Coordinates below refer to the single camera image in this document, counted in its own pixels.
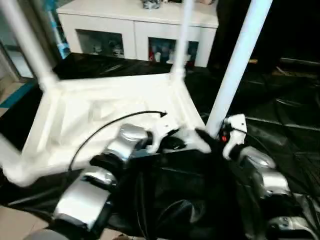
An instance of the white shelf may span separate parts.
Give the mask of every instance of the white shelf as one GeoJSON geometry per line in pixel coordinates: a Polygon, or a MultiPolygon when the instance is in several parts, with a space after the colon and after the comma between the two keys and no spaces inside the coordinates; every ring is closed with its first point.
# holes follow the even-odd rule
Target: white shelf
{"type": "MultiPolygon", "coordinates": [[[[132,20],[151,23],[181,23],[183,8],[180,3],[163,3],[158,9],[144,9],[141,0],[74,0],[57,9],[59,14],[132,20]]],[[[216,5],[195,3],[190,26],[217,28],[216,5]]]]}

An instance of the white pvc pipe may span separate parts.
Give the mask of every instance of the white pvc pipe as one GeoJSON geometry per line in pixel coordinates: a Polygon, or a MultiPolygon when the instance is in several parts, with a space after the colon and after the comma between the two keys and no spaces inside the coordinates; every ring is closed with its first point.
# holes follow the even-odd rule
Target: white pvc pipe
{"type": "Polygon", "coordinates": [[[185,72],[185,56],[187,53],[189,24],[194,9],[195,0],[183,1],[183,16],[180,27],[180,36],[174,50],[174,63],[171,72],[184,74],[185,72]]]}
{"type": "Polygon", "coordinates": [[[34,32],[16,0],[0,0],[2,12],[11,26],[43,91],[55,87],[57,77],[45,56],[34,32]]]}
{"type": "Polygon", "coordinates": [[[206,129],[216,137],[227,116],[273,0],[251,0],[230,62],[215,98],[206,129]]]}

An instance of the white cabinet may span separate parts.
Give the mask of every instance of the white cabinet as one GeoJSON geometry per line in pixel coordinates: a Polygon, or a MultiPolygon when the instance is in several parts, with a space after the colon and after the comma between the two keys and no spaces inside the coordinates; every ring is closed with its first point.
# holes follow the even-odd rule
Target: white cabinet
{"type": "Polygon", "coordinates": [[[71,52],[136,59],[134,22],[84,15],[59,15],[71,52]]]}
{"type": "MultiPolygon", "coordinates": [[[[172,63],[183,8],[141,0],[74,0],[58,10],[71,52],[172,63]]],[[[190,20],[187,64],[206,67],[218,28],[216,6],[196,3],[190,20]]]]}
{"type": "MultiPolygon", "coordinates": [[[[173,50],[180,34],[179,29],[179,25],[135,22],[135,42],[139,43],[136,45],[136,58],[139,60],[157,58],[157,62],[172,64],[173,50]]],[[[185,61],[195,66],[206,67],[215,33],[215,28],[190,26],[189,48],[185,61]]]]}

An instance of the cabinet door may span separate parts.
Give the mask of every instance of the cabinet door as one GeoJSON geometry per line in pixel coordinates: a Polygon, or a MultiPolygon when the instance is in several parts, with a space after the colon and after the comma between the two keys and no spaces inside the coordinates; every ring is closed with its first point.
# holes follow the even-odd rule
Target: cabinet door
{"type": "Polygon", "coordinates": [[[134,22],[59,14],[71,52],[136,59],[134,22]]]}
{"type": "MultiPolygon", "coordinates": [[[[137,59],[173,63],[180,25],[135,21],[134,29],[137,59]]],[[[207,66],[215,34],[215,28],[189,27],[187,65],[207,66]]]]}

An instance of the black tarp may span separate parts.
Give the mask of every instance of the black tarp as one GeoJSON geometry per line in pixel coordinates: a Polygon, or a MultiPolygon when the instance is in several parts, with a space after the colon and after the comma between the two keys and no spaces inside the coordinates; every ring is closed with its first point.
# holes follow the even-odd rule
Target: black tarp
{"type": "MultiPolygon", "coordinates": [[[[62,80],[146,74],[152,78],[151,74],[168,73],[170,68],[169,64],[72,53],[54,71],[62,80]]],[[[205,122],[222,78],[223,73],[209,72],[206,68],[187,69],[185,84],[205,122]]],[[[314,190],[320,194],[319,94],[318,79],[246,71],[228,112],[229,115],[245,114],[248,133],[269,149],[278,166],[289,176],[289,186],[295,193],[305,194],[306,186],[312,182],[314,190]]],[[[35,86],[0,118],[0,133],[19,150],[27,139],[41,96],[41,90],[35,86]]],[[[254,138],[247,137],[247,142],[263,151],[254,138]]],[[[199,215],[204,214],[189,230],[186,230],[185,224],[177,224],[176,231],[169,228],[167,231],[159,230],[162,237],[168,237],[168,232],[176,234],[175,239],[177,235],[186,239],[213,239],[223,234],[225,239],[229,239],[235,233],[239,238],[242,236],[233,177],[221,156],[192,152],[168,154],[165,161],[159,158],[154,162],[162,164],[150,166],[145,176],[150,183],[154,183],[148,188],[154,193],[150,198],[154,214],[169,202],[179,199],[186,200],[184,204],[187,208],[193,206],[198,209],[199,215]]],[[[73,172],[74,177],[70,179],[74,179],[78,173],[73,172]]],[[[0,188],[0,202],[7,205],[47,190],[56,190],[39,200],[11,206],[23,208],[49,221],[61,193],[59,187],[63,177],[64,174],[42,177],[26,188],[5,181],[0,188]]],[[[132,190],[134,186],[129,184],[124,189],[127,191],[118,200],[118,211],[110,219],[109,227],[128,234],[138,234],[134,206],[130,205],[133,203],[130,199],[135,195],[132,190]]]]}

